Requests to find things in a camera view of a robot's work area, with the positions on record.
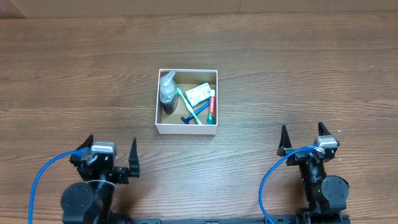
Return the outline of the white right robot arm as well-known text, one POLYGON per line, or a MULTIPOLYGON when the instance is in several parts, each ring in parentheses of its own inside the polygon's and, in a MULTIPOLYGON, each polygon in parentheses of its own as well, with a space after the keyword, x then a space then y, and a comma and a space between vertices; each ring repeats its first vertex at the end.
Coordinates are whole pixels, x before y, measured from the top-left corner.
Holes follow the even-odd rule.
POLYGON ((299 166, 307 207, 296 211, 294 223, 299 224, 349 224, 349 216, 343 215, 349 193, 349 183, 336 175, 327 175, 324 163, 335 158, 340 146, 322 122, 318 123, 318 136, 314 143, 318 149, 312 152, 296 152, 291 145, 286 126, 282 127, 278 156, 288 156, 288 166, 299 166))

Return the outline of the green white soap box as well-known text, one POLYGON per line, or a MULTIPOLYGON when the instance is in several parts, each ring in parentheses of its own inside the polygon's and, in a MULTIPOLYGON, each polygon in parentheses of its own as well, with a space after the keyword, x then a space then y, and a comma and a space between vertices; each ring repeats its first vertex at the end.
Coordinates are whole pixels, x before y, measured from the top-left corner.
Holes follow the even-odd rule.
POLYGON ((205 82, 195 88, 185 91, 187 101, 192 107, 196 107, 210 97, 211 88, 209 83, 205 82))

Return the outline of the teal toothpaste tube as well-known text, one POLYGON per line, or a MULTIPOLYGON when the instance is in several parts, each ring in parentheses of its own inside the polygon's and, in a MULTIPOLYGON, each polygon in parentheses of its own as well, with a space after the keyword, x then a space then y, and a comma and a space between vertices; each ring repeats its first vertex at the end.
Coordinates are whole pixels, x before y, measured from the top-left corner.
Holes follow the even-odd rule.
POLYGON ((212 125, 215 123, 215 104, 216 104, 216 90, 210 91, 209 99, 209 113, 206 123, 212 125))

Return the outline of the clear pump bottle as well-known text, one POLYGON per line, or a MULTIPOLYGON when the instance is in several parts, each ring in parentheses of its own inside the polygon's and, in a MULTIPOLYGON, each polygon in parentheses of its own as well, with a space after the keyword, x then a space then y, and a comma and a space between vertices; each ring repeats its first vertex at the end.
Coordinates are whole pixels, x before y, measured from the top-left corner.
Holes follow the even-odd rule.
POLYGON ((166 114, 172 114, 178 105, 177 86, 174 81, 175 71, 160 78, 159 98, 166 114))

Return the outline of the blue disposable razor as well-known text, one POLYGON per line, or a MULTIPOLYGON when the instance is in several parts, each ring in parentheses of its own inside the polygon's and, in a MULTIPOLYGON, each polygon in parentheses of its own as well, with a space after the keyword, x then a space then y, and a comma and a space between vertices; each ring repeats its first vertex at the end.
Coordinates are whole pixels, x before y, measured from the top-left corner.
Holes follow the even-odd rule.
MULTIPOLYGON (((202 111, 204 111, 207 107, 209 107, 210 102, 206 102, 205 104, 203 104, 202 106, 199 107, 199 109, 195 110, 195 115, 199 115, 202 111)), ((185 124, 189 124, 189 122, 194 118, 194 116, 191 114, 189 115, 187 118, 184 118, 183 116, 181 117, 181 120, 185 123, 185 124)))

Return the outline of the green toothbrush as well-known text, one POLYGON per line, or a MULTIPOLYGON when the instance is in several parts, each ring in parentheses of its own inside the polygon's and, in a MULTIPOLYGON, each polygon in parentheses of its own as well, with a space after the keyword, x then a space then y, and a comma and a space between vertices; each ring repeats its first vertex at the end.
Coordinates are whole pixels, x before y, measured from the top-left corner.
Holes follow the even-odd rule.
POLYGON ((195 111, 193 110, 192 106, 189 104, 188 100, 184 97, 182 90, 179 87, 177 87, 176 91, 177 94, 182 97, 185 106, 187 107, 187 110, 189 110, 191 115, 195 118, 197 124, 202 124, 202 122, 198 119, 197 115, 195 114, 195 111))

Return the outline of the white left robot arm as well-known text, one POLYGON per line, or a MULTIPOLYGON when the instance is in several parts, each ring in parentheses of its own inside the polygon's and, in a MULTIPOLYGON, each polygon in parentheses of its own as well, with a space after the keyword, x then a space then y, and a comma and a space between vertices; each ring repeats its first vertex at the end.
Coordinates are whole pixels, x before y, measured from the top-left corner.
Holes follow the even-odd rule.
POLYGON ((132 141, 127 167, 114 165, 117 150, 113 142, 94 141, 93 135, 74 150, 70 162, 82 182, 71 184, 62 194, 63 223, 132 223, 128 215, 111 210, 118 184, 128 184, 130 177, 139 177, 137 142, 132 141))

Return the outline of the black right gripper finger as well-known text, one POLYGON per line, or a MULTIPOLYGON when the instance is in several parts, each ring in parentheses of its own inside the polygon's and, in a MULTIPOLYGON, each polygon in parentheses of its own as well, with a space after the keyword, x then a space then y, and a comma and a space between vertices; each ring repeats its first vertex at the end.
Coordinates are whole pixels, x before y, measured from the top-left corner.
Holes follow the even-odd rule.
POLYGON ((281 128, 280 143, 277 150, 278 156, 286 156, 293 151, 286 125, 281 128))
POLYGON ((331 132, 329 132, 329 130, 327 130, 326 126, 322 122, 318 123, 318 133, 320 136, 331 135, 331 132))

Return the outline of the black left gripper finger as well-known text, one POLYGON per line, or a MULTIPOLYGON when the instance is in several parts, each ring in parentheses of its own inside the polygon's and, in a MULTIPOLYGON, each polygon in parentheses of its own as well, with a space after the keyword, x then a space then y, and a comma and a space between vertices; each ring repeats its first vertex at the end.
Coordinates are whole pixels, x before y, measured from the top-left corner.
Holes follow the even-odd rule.
POLYGON ((129 161, 129 176, 130 177, 139 177, 140 176, 140 166, 139 166, 139 159, 138 159, 138 155, 137 155, 136 138, 133 139, 128 161, 129 161))
POLYGON ((93 145, 93 140, 94 140, 93 134, 90 134, 88 138, 79 147, 77 147, 77 150, 83 148, 90 148, 93 145))

